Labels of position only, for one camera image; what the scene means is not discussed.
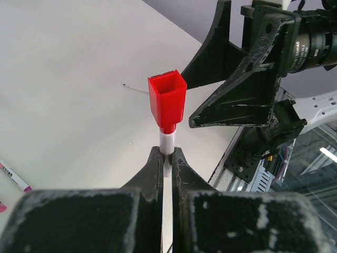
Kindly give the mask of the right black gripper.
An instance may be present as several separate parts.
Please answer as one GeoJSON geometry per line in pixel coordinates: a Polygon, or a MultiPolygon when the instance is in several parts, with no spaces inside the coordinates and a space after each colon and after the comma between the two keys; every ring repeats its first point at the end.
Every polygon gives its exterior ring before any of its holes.
{"type": "Polygon", "coordinates": [[[241,7],[242,46],[229,40],[231,1],[218,1],[210,30],[181,73],[188,89],[220,82],[192,113],[192,128],[268,125],[280,80],[291,66],[301,18],[281,4],[253,1],[241,7]]]}

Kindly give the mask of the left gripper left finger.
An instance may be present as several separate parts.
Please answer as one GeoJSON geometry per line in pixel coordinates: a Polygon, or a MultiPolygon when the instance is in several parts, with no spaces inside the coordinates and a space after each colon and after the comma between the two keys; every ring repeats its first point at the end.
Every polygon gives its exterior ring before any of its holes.
{"type": "Polygon", "coordinates": [[[161,252],[162,155],[118,189],[34,190],[14,208],[1,252],[161,252]]]}

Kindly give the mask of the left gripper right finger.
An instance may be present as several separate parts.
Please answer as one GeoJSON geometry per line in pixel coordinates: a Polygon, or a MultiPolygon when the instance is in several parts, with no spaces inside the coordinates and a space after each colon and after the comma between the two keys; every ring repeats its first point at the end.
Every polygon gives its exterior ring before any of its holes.
{"type": "Polygon", "coordinates": [[[295,192],[220,192],[172,158],[173,252],[332,252],[318,213],[295,192]]]}

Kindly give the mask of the red cap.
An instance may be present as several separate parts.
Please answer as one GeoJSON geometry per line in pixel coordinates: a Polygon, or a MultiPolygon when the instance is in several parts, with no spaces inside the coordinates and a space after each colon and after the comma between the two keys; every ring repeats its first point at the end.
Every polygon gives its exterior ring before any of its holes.
{"type": "Polygon", "coordinates": [[[150,108],[164,134],[171,134],[183,120],[187,84],[178,70],[148,78],[150,108]]]}

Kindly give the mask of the white fineliner pen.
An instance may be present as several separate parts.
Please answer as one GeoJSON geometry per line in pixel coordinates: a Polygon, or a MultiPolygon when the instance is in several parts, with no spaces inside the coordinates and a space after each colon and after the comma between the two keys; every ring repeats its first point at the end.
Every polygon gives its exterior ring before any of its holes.
{"type": "Polygon", "coordinates": [[[169,177],[172,172],[172,155],[175,149],[175,132],[160,132],[160,152],[163,155],[163,176],[169,177]]]}
{"type": "Polygon", "coordinates": [[[140,89],[140,88],[138,88],[138,87],[131,86],[131,85],[125,84],[125,83],[123,83],[122,85],[123,85],[125,88],[127,88],[127,89],[130,89],[130,90],[134,90],[134,91],[138,91],[138,92],[141,92],[141,93],[148,94],[148,90],[140,89]]]}

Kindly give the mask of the thin white red-tip pen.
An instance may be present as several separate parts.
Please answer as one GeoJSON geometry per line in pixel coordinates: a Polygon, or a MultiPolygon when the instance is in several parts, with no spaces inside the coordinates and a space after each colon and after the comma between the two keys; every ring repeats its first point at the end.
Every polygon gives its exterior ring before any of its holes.
{"type": "Polygon", "coordinates": [[[1,160],[0,162],[1,171],[23,192],[32,191],[32,187],[23,180],[10,166],[1,160]]]}

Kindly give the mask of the red gel pen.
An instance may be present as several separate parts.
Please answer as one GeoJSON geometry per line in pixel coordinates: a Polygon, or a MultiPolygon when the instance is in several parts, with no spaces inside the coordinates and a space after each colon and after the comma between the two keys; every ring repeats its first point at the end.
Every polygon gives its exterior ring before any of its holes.
{"type": "Polygon", "coordinates": [[[6,211],[7,206],[5,204],[3,204],[2,202],[0,202],[0,213],[3,213],[4,211],[6,211]]]}

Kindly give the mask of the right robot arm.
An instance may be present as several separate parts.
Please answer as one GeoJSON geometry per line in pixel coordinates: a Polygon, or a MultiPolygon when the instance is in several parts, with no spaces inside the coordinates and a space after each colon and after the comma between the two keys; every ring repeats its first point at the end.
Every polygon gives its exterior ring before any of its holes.
{"type": "Polygon", "coordinates": [[[219,84],[190,127],[243,127],[237,149],[254,157],[336,120],[336,1],[294,11],[253,1],[241,14],[237,46],[230,41],[231,2],[217,2],[209,33],[182,75],[189,89],[219,84]]]}

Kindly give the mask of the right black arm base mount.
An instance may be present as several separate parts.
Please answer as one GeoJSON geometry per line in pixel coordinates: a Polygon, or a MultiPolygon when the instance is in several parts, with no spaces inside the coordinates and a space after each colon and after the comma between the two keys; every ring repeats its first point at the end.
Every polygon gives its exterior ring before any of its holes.
{"type": "Polygon", "coordinates": [[[265,151],[264,145],[247,145],[239,140],[226,158],[225,166],[239,179],[250,183],[265,151]]]}

